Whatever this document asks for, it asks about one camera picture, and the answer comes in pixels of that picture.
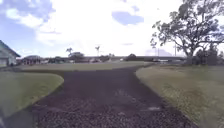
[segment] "lawn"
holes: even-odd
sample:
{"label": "lawn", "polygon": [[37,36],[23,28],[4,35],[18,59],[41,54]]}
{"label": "lawn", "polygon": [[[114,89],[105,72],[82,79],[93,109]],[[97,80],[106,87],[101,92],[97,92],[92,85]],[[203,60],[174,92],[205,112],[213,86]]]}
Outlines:
{"label": "lawn", "polygon": [[224,67],[152,66],[136,75],[199,127],[224,127]]}
{"label": "lawn", "polygon": [[47,64],[22,66],[23,70],[63,70],[63,71],[91,71],[91,70],[111,70],[117,68],[146,65],[148,62],[114,62],[114,63],[76,63],[76,64]]}
{"label": "lawn", "polygon": [[54,74],[0,72],[0,109],[8,117],[48,95],[63,81]]}

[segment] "distant building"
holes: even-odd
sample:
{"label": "distant building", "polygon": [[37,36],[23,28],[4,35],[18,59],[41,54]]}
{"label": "distant building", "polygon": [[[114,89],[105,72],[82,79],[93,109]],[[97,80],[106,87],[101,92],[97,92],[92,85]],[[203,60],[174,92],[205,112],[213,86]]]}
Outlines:
{"label": "distant building", "polygon": [[20,55],[0,40],[0,67],[16,65],[17,57]]}
{"label": "distant building", "polygon": [[24,57],[22,60],[20,60],[20,64],[22,65],[34,65],[34,64],[41,64],[44,61],[43,58],[37,55],[30,55],[27,57]]}

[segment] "palm tree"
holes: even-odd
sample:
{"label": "palm tree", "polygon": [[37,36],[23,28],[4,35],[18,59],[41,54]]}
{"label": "palm tree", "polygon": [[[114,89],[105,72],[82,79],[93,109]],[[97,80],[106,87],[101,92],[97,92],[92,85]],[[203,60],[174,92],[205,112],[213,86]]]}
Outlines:
{"label": "palm tree", "polygon": [[95,47],[96,51],[97,51],[97,56],[99,56],[99,50],[100,50],[100,46]]}
{"label": "palm tree", "polygon": [[70,56],[70,55],[72,54],[72,51],[73,51],[72,48],[67,48],[67,49],[66,49],[66,52],[69,52],[69,55],[68,55],[68,56]]}

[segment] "bush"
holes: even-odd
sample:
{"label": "bush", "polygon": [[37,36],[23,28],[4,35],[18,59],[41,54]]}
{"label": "bush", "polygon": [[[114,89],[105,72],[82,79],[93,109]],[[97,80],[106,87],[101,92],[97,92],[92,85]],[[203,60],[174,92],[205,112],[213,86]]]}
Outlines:
{"label": "bush", "polygon": [[102,61],[102,62],[106,62],[108,60],[110,60],[110,56],[106,55],[106,56],[100,56],[99,59]]}
{"label": "bush", "polygon": [[135,54],[130,54],[129,56],[127,56],[125,59],[125,61],[136,61],[137,57]]}
{"label": "bush", "polygon": [[210,46],[209,50],[199,50],[192,62],[195,65],[216,65],[218,63],[217,49]]}
{"label": "bush", "polygon": [[83,62],[84,54],[81,52],[74,52],[70,55],[69,59],[75,60],[76,63]]}

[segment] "shrub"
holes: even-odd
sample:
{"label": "shrub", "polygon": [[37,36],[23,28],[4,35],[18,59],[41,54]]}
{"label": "shrub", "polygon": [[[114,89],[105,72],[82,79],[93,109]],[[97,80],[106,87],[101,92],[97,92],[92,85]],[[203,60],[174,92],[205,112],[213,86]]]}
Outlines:
{"label": "shrub", "polygon": [[199,50],[193,57],[193,64],[195,65],[216,65],[217,62],[217,49],[212,45],[209,50]]}
{"label": "shrub", "polygon": [[129,56],[127,56],[125,59],[125,61],[136,61],[137,57],[135,54],[130,54]]}
{"label": "shrub", "polygon": [[108,60],[110,60],[110,56],[106,55],[106,56],[100,56],[99,59],[102,61],[102,62],[106,62]]}

